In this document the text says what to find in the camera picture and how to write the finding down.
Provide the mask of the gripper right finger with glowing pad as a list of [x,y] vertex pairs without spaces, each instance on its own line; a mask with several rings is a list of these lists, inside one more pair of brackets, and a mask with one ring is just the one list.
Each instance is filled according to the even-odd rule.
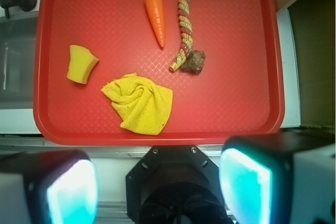
[[335,223],[335,135],[233,136],[220,155],[219,184],[238,223]]

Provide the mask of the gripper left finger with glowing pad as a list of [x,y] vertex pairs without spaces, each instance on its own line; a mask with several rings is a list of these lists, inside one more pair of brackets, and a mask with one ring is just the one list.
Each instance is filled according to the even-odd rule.
[[94,223],[98,196],[84,151],[1,156],[1,223]]

